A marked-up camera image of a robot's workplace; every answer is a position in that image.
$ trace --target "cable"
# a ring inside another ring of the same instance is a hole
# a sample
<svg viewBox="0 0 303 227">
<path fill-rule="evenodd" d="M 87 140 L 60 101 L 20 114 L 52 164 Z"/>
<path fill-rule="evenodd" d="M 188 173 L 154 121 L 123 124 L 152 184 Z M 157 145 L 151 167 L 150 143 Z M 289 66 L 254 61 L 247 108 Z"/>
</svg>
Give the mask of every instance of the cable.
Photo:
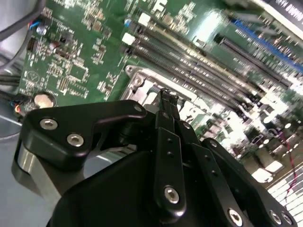
<svg viewBox="0 0 303 227">
<path fill-rule="evenodd" d="M 283 142 L 287 144 L 287 152 L 288 152 L 288 155 L 289 155 L 289 161 L 290 161 L 290 163 L 291 163 L 291 166 L 292 166 L 292 169 L 293 169 L 293 174 L 294 174 L 294 179 L 293 179 L 293 181 L 291 182 L 289 188 L 288 188 L 287 191 L 286 191 L 286 196 L 285 196 L 285 208 L 286 208 L 286 206 L 287 206 L 287 197 L 288 197 L 288 194 L 289 194 L 290 190 L 292 190 L 293 187 L 295 186 L 295 184 L 297 183 L 297 177 L 298 177 L 298 175 L 297 175 L 297 173 L 295 172 L 294 159 L 293 159 L 293 157 L 292 157 L 292 155 L 291 155 L 291 152 L 290 152 L 290 145 L 289 145 L 289 143 L 286 141 L 285 136 L 284 136 L 283 133 L 281 134 L 281 137 L 282 137 Z"/>
<path fill-rule="evenodd" d="M 17 75 L 1 75 L 0 74 L 0 80 L 1 81 L 16 81 L 16 80 L 20 80 L 20 76 Z"/>
<path fill-rule="evenodd" d="M 6 92 L 4 92 L 4 91 L 1 91 L 0 90 L 0 98 L 1 99 L 4 99 L 4 100 L 7 100 L 7 101 L 14 101 L 14 98 L 15 96 L 14 95 L 11 95 L 11 94 L 9 94 L 9 93 L 6 93 Z"/>
<path fill-rule="evenodd" d="M 0 42 L 35 20 L 43 11 L 46 0 L 37 0 L 33 11 L 0 32 Z"/>
<path fill-rule="evenodd" d="M 35 26 L 37 26 L 37 25 L 39 25 L 39 24 L 40 24 L 40 21 L 37 21 L 37 22 L 31 24 L 31 25 L 29 26 L 28 29 L 29 29 L 29 30 L 32 30 L 33 27 L 35 27 Z"/>
<path fill-rule="evenodd" d="M 5 64 L 9 61 L 10 61 L 9 58 L 7 58 L 6 56 L 4 56 L 3 54 L 0 53 L 0 62 Z M 10 68 L 12 70 L 14 70 L 17 74 L 22 73 L 22 66 L 20 64 L 18 64 L 17 62 L 15 62 Z"/>
<path fill-rule="evenodd" d="M 20 49 L 17 51 L 17 53 L 15 54 L 15 56 L 9 62 L 7 62 L 6 64 L 0 66 L 0 72 L 4 71 L 6 68 L 8 68 L 11 65 L 13 65 L 19 59 L 19 57 L 22 54 L 22 52 L 26 49 L 27 43 L 31 39 L 32 34 L 33 34 L 33 31 L 32 30 L 28 30 L 27 35 L 25 36 L 25 39 L 24 39 L 24 41 L 23 41 Z"/>
<path fill-rule="evenodd" d="M 0 85 L 18 87 L 19 81 L 0 81 Z"/>
<path fill-rule="evenodd" d="M 2 136 L 2 137 L 0 137 L 0 141 L 9 140 L 11 138 L 14 138 L 14 137 L 18 136 L 19 134 L 20 134 L 20 132 L 11 134 L 9 136 Z"/>
</svg>

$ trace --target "reflective light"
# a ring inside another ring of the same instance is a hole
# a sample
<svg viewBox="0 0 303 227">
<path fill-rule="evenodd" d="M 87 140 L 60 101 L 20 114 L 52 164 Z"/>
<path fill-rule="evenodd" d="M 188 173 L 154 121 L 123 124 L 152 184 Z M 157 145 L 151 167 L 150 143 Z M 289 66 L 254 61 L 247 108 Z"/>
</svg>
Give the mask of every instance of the reflective light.
<svg viewBox="0 0 303 227">
<path fill-rule="evenodd" d="M 289 129 L 291 125 L 292 125 L 291 123 L 288 123 L 288 124 L 285 126 L 285 128 L 286 128 L 286 129 Z"/>
<path fill-rule="evenodd" d="M 271 120 L 272 120 L 272 117 L 266 117 L 266 118 L 264 118 L 263 122 L 264 122 L 265 124 L 267 124 L 267 123 L 270 123 Z"/>
<path fill-rule="evenodd" d="M 217 11 L 212 11 L 205 18 L 196 33 L 199 40 L 206 42 L 216 32 L 222 22 L 222 16 Z"/>
<path fill-rule="evenodd" d="M 266 171 L 265 169 L 259 168 L 256 172 L 252 174 L 252 176 L 258 182 L 265 183 L 272 177 L 272 174 Z"/>
<path fill-rule="evenodd" d="M 276 171 L 278 171 L 280 168 L 282 168 L 283 165 L 281 163 L 279 163 L 278 161 L 274 161 L 273 163 L 271 163 L 270 165 L 268 165 L 265 169 L 274 173 Z"/>
<path fill-rule="evenodd" d="M 273 178 L 272 176 L 270 176 L 270 177 L 267 179 L 267 183 L 272 182 L 273 179 L 274 179 L 274 178 Z"/>
</svg>

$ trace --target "black cable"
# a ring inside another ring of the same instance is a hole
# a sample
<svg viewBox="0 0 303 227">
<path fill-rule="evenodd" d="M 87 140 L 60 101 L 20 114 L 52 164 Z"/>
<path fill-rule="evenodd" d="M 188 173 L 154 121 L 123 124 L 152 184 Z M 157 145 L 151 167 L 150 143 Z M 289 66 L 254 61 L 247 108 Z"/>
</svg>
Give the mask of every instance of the black cable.
<svg viewBox="0 0 303 227">
<path fill-rule="evenodd" d="M 16 80 L 20 80 L 20 76 L 17 75 L 1 75 L 0 74 L 0 80 L 1 81 L 16 81 Z"/>
<path fill-rule="evenodd" d="M 18 87 L 19 81 L 0 81 L 0 85 Z"/>
<path fill-rule="evenodd" d="M 4 99 L 6 101 L 13 102 L 15 99 L 15 96 L 0 90 L 0 99 Z"/>
<path fill-rule="evenodd" d="M 5 64 L 9 61 L 10 61 L 10 59 L 8 57 L 6 57 L 6 56 L 4 56 L 3 54 L 0 53 L 0 62 Z M 10 68 L 12 70 L 14 70 L 17 74 L 22 73 L 22 66 L 20 64 L 18 64 L 17 62 L 15 62 Z"/>
<path fill-rule="evenodd" d="M 27 35 L 25 36 L 25 39 L 20 47 L 20 49 L 17 51 L 17 53 L 15 54 L 15 56 L 6 64 L 1 65 L 0 66 L 0 72 L 4 71 L 6 68 L 10 67 L 11 65 L 13 65 L 20 57 L 20 55 L 22 54 L 22 52 L 26 49 L 27 44 L 29 42 L 29 40 L 31 39 L 33 34 L 32 30 L 28 30 Z"/>
<path fill-rule="evenodd" d="M 14 34 L 16 31 L 20 30 L 24 26 L 27 26 L 28 23 L 35 20 L 43 11 L 45 7 L 46 0 L 37 0 L 36 5 L 34 6 L 33 11 L 25 15 L 23 18 L 15 22 L 14 24 L 8 26 L 0 32 L 0 42 L 5 40 L 7 37 Z"/>
<path fill-rule="evenodd" d="M 0 141 L 12 139 L 12 138 L 18 136 L 19 134 L 20 134 L 20 132 L 17 132 L 17 133 L 8 135 L 8 136 L 1 136 Z"/>
</svg>

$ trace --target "green circuit board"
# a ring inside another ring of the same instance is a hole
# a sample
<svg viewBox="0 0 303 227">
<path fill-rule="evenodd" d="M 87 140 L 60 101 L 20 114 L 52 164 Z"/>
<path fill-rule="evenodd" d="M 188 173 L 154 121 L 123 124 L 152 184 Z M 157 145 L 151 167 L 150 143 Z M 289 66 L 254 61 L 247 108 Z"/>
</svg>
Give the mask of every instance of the green circuit board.
<svg viewBox="0 0 303 227">
<path fill-rule="evenodd" d="M 246 66 L 212 42 L 220 32 L 247 46 L 247 39 L 226 20 L 223 10 L 227 6 L 221 0 L 168 0 L 163 12 L 153 12 L 158 3 L 157 0 L 48 0 L 43 14 L 52 23 L 46 35 L 34 35 L 39 43 L 36 52 L 27 52 L 19 91 L 28 96 L 46 91 L 56 98 L 58 106 L 118 100 L 129 80 L 125 65 L 132 62 L 119 52 L 126 31 L 124 21 L 136 18 L 138 9 L 153 13 L 159 20 L 165 15 L 171 18 L 182 15 L 174 28 L 176 33 L 189 41 L 199 37 L 207 44 L 206 49 L 230 68 L 247 71 Z M 70 39 L 64 46 L 70 55 L 68 59 L 49 51 L 49 43 L 59 41 L 62 34 Z M 253 44 L 248 47 L 250 52 L 256 51 Z M 280 67 L 277 70 L 291 75 L 289 67 L 276 64 Z M 264 80 L 261 75 L 254 76 Z"/>
<path fill-rule="evenodd" d="M 172 37 L 181 37 L 185 43 L 202 50 L 206 54 L 205 59 L 211 59 L 215 65 L 218 63 L 222 75 L 227 76 L 225 71 L 240 74 L 261 87 L 266 95 L 269 94 L 267 98 L 274 97 L 271 101 L 277 108 L 285 105 L 288 112 L 284 116 L 302 119 L 302 72 L 281 61 L 231 23 L 226 9 L 228 6 L 223 0 L 48 0 L 42 15 L 49 24 L 45 26 L 44 35 L 37 31 L 33 34 L 35 48 L 27 51 L 19 92 L 30 97 L 40 91 L 47 92 L 55 98 L 56 106 L 116 101 L 130 80 L 125 72 L 127 65 L 149 68 L 194 91 L 187 85 L 189 78 L 179 82 L 161 67 L 150 64 L 149 60 L 121 51 L 121 46 L 125 45 L 122 42 L 125 33 L 136 36 L 126 26 L 125 20 L 138 23 L 145 12 L 155 24 L 169 27 L 164 32 L 169 32 Z M 293 85 L 285 89 L 273 84 L 250 64 L 222 49 L 214 41 L 217 34 L 235 42 L 274 73 L 292 81 Z M 277 36 L 262 35 L 273 43 L 277 39 Z M 302 49 L 289 42 L 283 33 L 277 31 L 277 35 L 283 40 L 281 46 L 293 49 L 292 54 L 295 53 L 296 61 L 300 62 Z M 168 50 L 167 45 L 157 40 L 150 38 L 149 42 L 163 52 Z M 154 57 L 162 65 L 170 64 L 163 56 Z M 203 100 L 210 108 L 216 105 L 211 98 Z M 29 102 L 22 108 L 28 112 L 36 106 Z M 221 115 L 223 111 L 221 108 L 216 114 Z M 192 121 L 198 135 L 205 132 L 207 119 L 200 114 Z M 245 125 L 246 129 L 255 127 L 254 123 L 253 120 Z M 225 138 L 222 132 L 218 137 L 219 140 Z"/>
</svg>

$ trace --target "black ram slot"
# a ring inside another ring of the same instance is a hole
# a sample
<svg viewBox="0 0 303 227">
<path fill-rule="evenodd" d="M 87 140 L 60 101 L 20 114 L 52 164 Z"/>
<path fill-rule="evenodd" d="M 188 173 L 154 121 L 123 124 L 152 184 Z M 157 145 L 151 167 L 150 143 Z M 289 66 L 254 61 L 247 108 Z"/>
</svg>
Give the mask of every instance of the black ram slot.
<svg viewBox="0 0 303 227">
<path fill-rule="evenodd" d="M 153 49 L 151 49 L 151 48 L 148 49 L 146 46 L 144 46 L 144 47 L 138 46 L 136 48 L 137 49 L 143 48 L 148 53 L 155 53 L 156 55 L 159 56 L 159 54 L 156 53 Z M 216 94 L 217 96 L 220 96 L 221 98 L 224 98 L 228 102 L 233 103 L 235 106 L 241 105 L 241 103 L 238 100 L 236 100 L 233 97 L 230 97 L 229 95 L 227 95 L 226 93 L 218 90 L 216 87 L 212 86 L 210 83 L 203 81 L 195 73 L 193 73 L 192 71 L 189 71 L 186 67 L 173 64 L 173 62 L 171 62 L 170 59 L 166 59 L 166 60 L 167 60 L 167 62 L 163 61 L 162 64 L 165 65 L 165 67 L 170 68 L 170 70 L 173 70 L 174 73 L 181 74 L 183 76 L 183 78 L 187 78 L 187 79 L 195 82 L 199 87 L 203 87 L 203 88 L 211 91 L 212 93 Z"/>
<path fill-rule="evenodd" d="M 234 94 L 231 91 L 229 91 L 229 90 L 221 87 L 220 85 L 216 84 L 215 81 L 213 81 L 213 82 L 207 81 L 207 77 L 204 76 L 204 75 L 202 75 L 203 72 L 201 72 L 200 69 L 198 69 L 197 67 L 193 67 L 190 63 L 186 64 L 185 60 L 184 61 L 179 61 L 178 59 L 176 59 L 176 56 L 174 56 L 174 55 L 172 55 L 171 58 L 170 58 L 167 55 L 167 53 L 165 53 L 161 48 L 159 48 L 159 47 L 157 47 L 155 45 L 152 45 L 149 42 L 141 42 L 140 45 L 143 48 L 145 48 L 145 49 L 147 48 L 150 51 L 159 54 L 160 56 L 162 56 L 163 58 L 165 58 L 166 61 L 172 62 L 172 63 L 176 63 L 177 65 L 175 65 L 174 68 L 175 67 L 179 67 L 184 72 L 186 72 L 188 75 L 196 77 L 197 79 L 199 79 L 199 82 L 203 83 L 202 86 L 206 86 L 209 89 L 212 89 L 213 91 L 216 91 L 216 93 L 217 94 L 221 94 L 221 96 L 228 96 L 229 99 L 233 100 L 233 102 L 235 104 L 237 104 L 237 105 L 241 105 L 242 104 L 242 101 L 239 100 L 239 98 L 238 98 L 238 96 L 236 94 Z"/>
<path fill-rule="evenodd" d="M 271 69 L 269 69 L 265 64 L 251 56 L 244 49 L 239 47 L 237 44 L 228 40 L 226 37 L 217 35 L 214 39 L 223 49 L 227 52 L 237 56 L 241 61 L 249 66 L 253 66 L 253 69 L 259 71 L 267 79 L 271 80 L 273 83 L 281 86 L 284 89 L 288 89 L 292 83 L 282 76 L 275 74 Z"/>
<path fill-rule="evenodd" d="M 192 79 L 184 78 L 185 75 L 182 74 L 181 70 L 178 70 L 177 67 L 174 68 L 172 66 L 169 66 L 168 64 L 161 62 L 159 60 L 159 58 L 152 56 L 146 49 L 136 47 L 131 52 L 126 50 L 126 53 L 134 54 L 134 55 L 138 56 L 139 58 L 145 59 L 147 63 L 149 63 L 149 64 L 152 63 L 156 67 L 159 67 L 162 70 L 165 70 L 166 72 L 168 72 L 170 75 L 173 75 L 174 77 L 178 78 L 178 80 L 181 83 L 189 84 L 190 86 L 192 86 L 192 88 L 194 88 L 199 93 L 201 93 L 201 94 L 197 94 L 197 95 L 199 97 L 201 97 L 202 99 L 205 97 L 211 98 L 211 99 L 215 100 L 216 102 L 218 102 L 218 103 L 222 104 L 223 106 L 226 106 L 232 110 L 238 109 L 237 105 L 234 104 L 233 102 L 231 102 L 230 100 L 226 100 L 226 97 L 221 97 L 218 93 L 210 90 L 209 88 L 200 86 Z"/>
<path fill-rule="evenodd" d="M 165 37 L 163 37 L 162 35 L 149 30 L 135 22 L 132 22 L 132 24 L 130 25 L 130 30 L 134 31 L 135 33 L 139 34 L 139 35 L 144 35 L 148 38 L 152 37 L 154 39 L 156 39 L 158 42 L 166 45 L 168 48 L 170 48 L 171 50 L 174 50 L 176 52 L 179 53 L 180 56 L 182 56 L 185 59 L 188 59 L 190 61 L 192 61 L 193 63 L 199 65 L 200 67 L 204 68 L 205 70 L 208 71 L 208 73 L 212 73 L 213 75 L 215 75 L 216 77 L 221 79 L 221 83 L 223 83 L 223 81 L 229 83 L 230 86 L 233 87 L 234 90 L 237 90 L 237 92 L 241 91 L 241 94 L 245 97 L 250 96 L 249 93 L 250 91 L 248 89 L 246 89 L 245 87 L 242 87 L 240 85 L 238 85 L 233 79 L 231 78 L 227 78 L 223 75 L 221 75 L 219 72 L 217 72 L 216 70 L 214 70 L 212 67 L 208 66 L 206 63 L 202 62 L 201 60 L 194 58 L 193 56 L 190 56 L 186 53 L 186 50 L 182 49 L 181 47 L 179 47 L 178 45 L 172 43 L 170 40 L 166 39 Z M 239 80 L 242 80 L 246 83 L 246 78 L 244 78 L 243 76 L 237 76 L 237 78 Z"/>
<path fill-rule="evenodd" d="M 247 98 L 247 95 L 242 92 L 242 90 L 245 90 L 243 88 L 239 89 L 240 86 L 234 86 L 230 83 L 226 83 L 225 80 L 221 79 L 221 77 L 224 78 L 222 75 L 218 75 L 219 73 L 215 70 L 211 69 L 208 70 L 206 67 L 204 67 L 204 63 L 201 64 L 201 62 L 197 62 L 194 58 L 191 56 L 184 54 L 184 53 L 177 53 L 170 47 L 167 47 L 166 50 L 158 47 L 157 45 L 151 45 L 150 42 L 146 41 L 145 39 L 141 40 L 141 43 L 144 43 L 144 45 L 148 45 L 152 49 L 156 50 L 158 53 L 160 53 L 164 57 L 170 57 L 170 59 L 175 59 L 174 62 L 176 64 L 185 64 L 185 66 L 191 70 L 196 71 L 199 74 L 205 75 L 203 77 L 203 80 L 210 79 L 212 80 L 211 83 L 215 83 L 219 89 L 223 89 L 223 91 L 228 93 L 233 93 L 233 96 L 239 96 L 241 99 L 245 100 Z"/>
</svg>

